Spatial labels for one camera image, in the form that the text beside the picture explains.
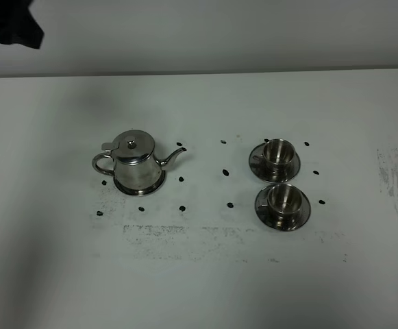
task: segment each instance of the cup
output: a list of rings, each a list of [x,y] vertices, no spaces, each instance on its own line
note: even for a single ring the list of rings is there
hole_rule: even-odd
[[[284,139],[271,139],[262,149],[262,157],[273,173],[285,173],[295,159],[296,151],[292,143]]]
[[[276,184],[267,195],[267,207],[283,223],[295,221],[301,212],[302,198],[302,192],[293,185]]]

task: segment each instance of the white wall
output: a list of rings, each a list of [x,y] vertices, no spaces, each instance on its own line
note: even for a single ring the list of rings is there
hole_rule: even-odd
[[[398,65],[398,0],[35,0],[42,49],[0,74]]]

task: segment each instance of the stainless steel teapot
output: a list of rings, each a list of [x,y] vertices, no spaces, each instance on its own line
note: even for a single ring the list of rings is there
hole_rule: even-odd
[[[185,148],[176,149],[168,158],[157,159],[154,155],[155,140],[142,130],[129,130],[119,134],[112,143],[101,146],[103,153],[92,159],[92,166],[104,175],[114,177],[116,187],[129,195],[144,195],[155,191],[165,180],[176,157]],[[114,170],[102,169],[97,164],[102,158],[114,161]]]

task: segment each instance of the cup rim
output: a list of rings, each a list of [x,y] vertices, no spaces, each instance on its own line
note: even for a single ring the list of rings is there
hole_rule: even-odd
[[[293,150],[293,156],[292,156],[292,158],[291,158],[289,161],[287,161],[287,162],[285,162],[285,163],[282,163],[282,162],[281,162],[281,163],[278,163],[278,162],[273,162],[273,161],[271,161],[271,160],[269,160],[269,159],[266,158],[266,155],[264,154],[264,150],[266,149],[267,145],[271,144],[272,142],[276,142],[276,141],[280,141],[280,142],[286,143],[286,144],[287,144],[288,146],[290,146],[291,149]],[[285,139],[282,139],[282,138],[274,138],[274,139],[269,140],[268,142],[265,142],[264,147],[262,148],[262,153],[261,153],[261,154],[262,154],[262,158],[263,158],[266,162],[269,162],[269,163],[273,164],[274,166],[285,167],[285,166],[291,165],[291,164],[293,163],[293,160],[294,160],[295,157],[296,157],[296,149],[295,149],[295,147],[293,146],[293,144],[290,143],[289,141],[287,141],[287,140],[285,140]]]
[[[291,212],[288,212],[288,211],[287,211],[287,212],[284,212],[284,211],[280,211],[280,210],[276,209],[276,207],[274,207],[274,206],[272,205],[271,200],[270,200],[272,191],[273,191],[274,188],[277,188],[277,187],[282,186],[282,185],[289,186],[291,189],[294,189],[295,191],[298,192],[298,194],[299,194],[300,197],[301,197],[301,204],[299,205],[298,209],[296,209],[296,210],[294,210],[294,211],[291,211]],[[302,193],[302,191],[299,190],[295,185],[292,185],[292,184],[289,184],[289,183],[277,183],[277,184],[274,184],[274,185],[271,187],[271,189],[269,190],[269,192],[267,193],[267,199],[266,199],[266,200],[267,200],[267,206],[268,206],[269,209],[270,209],[271,211],[273,211],[274,213],[277,213],[277,214],[279,214],[280,216],[292,216],[292,215],[296,215],[296,214],[300,213],[300,211],[301,211],[301,208],[302,208],[302,201],[303,201],[303,193]]]

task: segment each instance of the white table surface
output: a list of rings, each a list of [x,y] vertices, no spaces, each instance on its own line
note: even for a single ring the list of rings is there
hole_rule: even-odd
[[[90,165],[130,129],[188,150],[145,197]],[[295,232],[253,209],[265,138]],[[398,70],[1,78],[0,328],[398,328]]]

